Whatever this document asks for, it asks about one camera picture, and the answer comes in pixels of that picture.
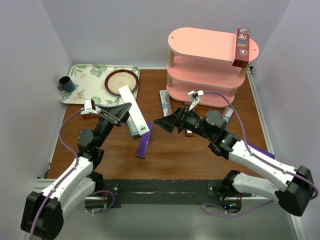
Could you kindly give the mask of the red toothpaste box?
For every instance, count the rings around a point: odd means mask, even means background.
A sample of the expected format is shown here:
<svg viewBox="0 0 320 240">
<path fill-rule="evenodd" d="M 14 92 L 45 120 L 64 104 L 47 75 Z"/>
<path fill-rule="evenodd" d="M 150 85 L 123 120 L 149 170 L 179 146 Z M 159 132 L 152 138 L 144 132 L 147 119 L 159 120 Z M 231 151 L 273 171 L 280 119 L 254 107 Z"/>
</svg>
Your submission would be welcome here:
<svg viewBox="0 0 320 240">
<path fill-rule="evenodd" d="M 250 30 L 237 28 L 235 36 L 233 67 L 245 68 L 250 59 Z"/>
<path fill-rule="evenodd" d="M 110 103 L 110 104 L 101 104 L 101 105 L 98 105 L 98 107 L 115 107 L 116 104 L 115 103 Z M 93 114 L 93 113 L 90 113 L 90 112 L 87 112 L 85 111 L 85 108 L 81 108 L 81 112 L 80 112 L 80 115 L 82 116 L 83 119 L 85 120 L 89 120 L 89 119 L 98 119 L 99 116 L 97 114 Z"/>
<path fill-rule="evenodd" d="M 131 107 L 129 109 L 130 117 L 132 118 L 132 121 L 134 122 L 135 127 L 137 128 L 137 131 L 140 136 L 149 133 L 150 129 L 148 127 L 147 122 L 145 121 L 142 112 L 136 102 L 135 97 L 133 96 L 130 88 L 128 85 L 125 85 L 118 89 L 120 96 L 124 103 L 131 103 Z"/>
</svg>

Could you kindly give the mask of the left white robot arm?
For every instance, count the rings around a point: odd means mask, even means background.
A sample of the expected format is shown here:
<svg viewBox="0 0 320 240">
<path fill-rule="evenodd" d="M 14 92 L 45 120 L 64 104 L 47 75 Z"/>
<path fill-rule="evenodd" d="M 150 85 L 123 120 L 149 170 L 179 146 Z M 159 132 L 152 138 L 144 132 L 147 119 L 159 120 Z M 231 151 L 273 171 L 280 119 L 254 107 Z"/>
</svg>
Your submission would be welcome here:
<svg viewBox="0 0 320 240">
<path fill-rule="evenodd" d="M 48 187 L 40 192 L 32 191 L 25 200 L 20 228 L 29 239 L 54 240 L 60 233 L 64 218 L 85 197 L 110 194 L 104 189 L 103 177 L 95 172 L 101 163 L 102 144 L 112 129 L 128 120 L 131 103 L 96 106 L 92 99 L 85 101 L 84 109 L 99 117 L 94 129 L 84 128 L 78 134 L 78 152 L 74 150 L 71 165 Z"/>
</svg>

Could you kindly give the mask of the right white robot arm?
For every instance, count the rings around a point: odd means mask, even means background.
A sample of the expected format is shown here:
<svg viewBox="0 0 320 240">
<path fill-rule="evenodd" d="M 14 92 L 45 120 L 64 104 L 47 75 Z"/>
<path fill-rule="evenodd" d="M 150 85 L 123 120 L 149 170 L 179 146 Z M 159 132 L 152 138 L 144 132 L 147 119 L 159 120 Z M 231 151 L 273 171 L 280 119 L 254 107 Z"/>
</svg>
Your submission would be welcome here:
<svg viewBox="0 0 320 240">
<path fill-rule="evenodd" d="M 302 216 L 309 202 L 317 196 L 311 171 L 277 161 L 238 136 L 228 132 L 220 112 L 209 110 L 200 117 L 194 110 L 179 107 L 176 112 L 154 120 L 168 133 L 189 130 L 209 141 L 208 147 L 219 157 L 239 163 L 259 177 L 232 170 L 223 179 L 223 192 L 230 197 L 250 193 L 277 202 L 286 212 Z"/>
</svg>

